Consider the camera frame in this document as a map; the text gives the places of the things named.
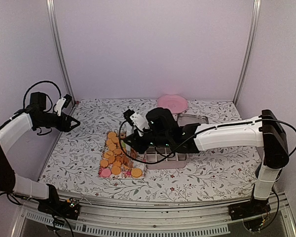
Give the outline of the floral cookie tray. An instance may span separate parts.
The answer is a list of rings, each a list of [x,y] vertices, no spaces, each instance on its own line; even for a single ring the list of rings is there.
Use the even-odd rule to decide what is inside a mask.
[[[124,142],[120,142],[116,131],[107,132],[98,176],[108,179],[143,179],[146,165],[130,159],[130,156],[141,161],[145,160],[144,156],[126,147]]]

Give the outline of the compartment tin box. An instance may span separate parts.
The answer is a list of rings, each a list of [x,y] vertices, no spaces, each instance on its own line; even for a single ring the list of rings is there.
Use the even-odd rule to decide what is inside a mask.
[[[145,152],[146,162],[153,163],[162,160],[165,156],[169,155],[171,150],[169,148],[154,148],[149,147]],[[167,159],[157,164],[147,164],[147,169],[161,170],[161,169],[179,169],[186,166],[186,154],[171,155]]]

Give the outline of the metal tongs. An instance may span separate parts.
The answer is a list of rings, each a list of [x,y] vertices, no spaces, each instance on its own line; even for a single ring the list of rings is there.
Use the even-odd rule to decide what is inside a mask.
[[[126,138],[128,135],[132,133],[132,127],[126,122],[121,130],[121,138]],[[122,141],[122,146],[124,151],[131,157],[136,157],[136,152],[127,145],[124,141]],[[123,155],[123,165],[125,169],[132,169],[135,167],[134,161],[130,159],[127,155]]]

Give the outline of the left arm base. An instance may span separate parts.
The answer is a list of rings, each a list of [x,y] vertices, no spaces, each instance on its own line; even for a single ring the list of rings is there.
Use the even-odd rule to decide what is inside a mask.
[[[80,214],[81,205],[73,204],[67,201],[51,201],[48,199],[37,199],[38,211],[55,215],[59,217],[65,217],[66,219],[77,220]]]

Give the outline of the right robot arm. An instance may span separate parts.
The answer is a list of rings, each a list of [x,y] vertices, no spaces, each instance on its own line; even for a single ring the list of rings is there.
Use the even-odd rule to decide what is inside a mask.
[[[251,200],[245,205],[249,215],[256,215],[264,208],[280,170],[288,164],[292,155],[283,128],[289,124],[278,120],[271,110],[263,110],[260,116],[242,121],[184,126],[179,126],[170,110],[165,108],[155,108],[145,117],[128,109],[123,116],[134,131],[125,138],[119,138],[119,142],[124,142],[140,154],[150,147],[168,148],[172,155],[196,154],[225,147],[262,147],[264,156],[258,180]]]

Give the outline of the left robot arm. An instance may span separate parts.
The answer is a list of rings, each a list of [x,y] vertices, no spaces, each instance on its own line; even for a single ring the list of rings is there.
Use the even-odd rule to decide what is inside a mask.
[[[57,129],[60,132],[70,132],[80,126],[80,122],[62,111],[72,101],[68,94],[59,95],[58,101],[51,103],[49,109],[46,105],[51,99],[46,93],[27,90],[23,101],[26,101],[27,96],[30,96],[29,103],[23,103],[22,109],[0,126],[0,194],[16,194],[44,200],[44,206],[52,214],[60,214],[64,207],[62,201],[56,198],[55,187],[17,175],[6,155],[12,146],[31,130],[36,131],[38,136],[44,135],[43,128],[49,131]]]

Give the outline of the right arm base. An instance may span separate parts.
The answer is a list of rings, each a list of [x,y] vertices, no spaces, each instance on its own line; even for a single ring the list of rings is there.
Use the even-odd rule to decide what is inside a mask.
[[[247,202],[231,204],[228,206],[228,213],[232,220],[249,218],[261,215],[271,210],[268,200],[252,199]]]

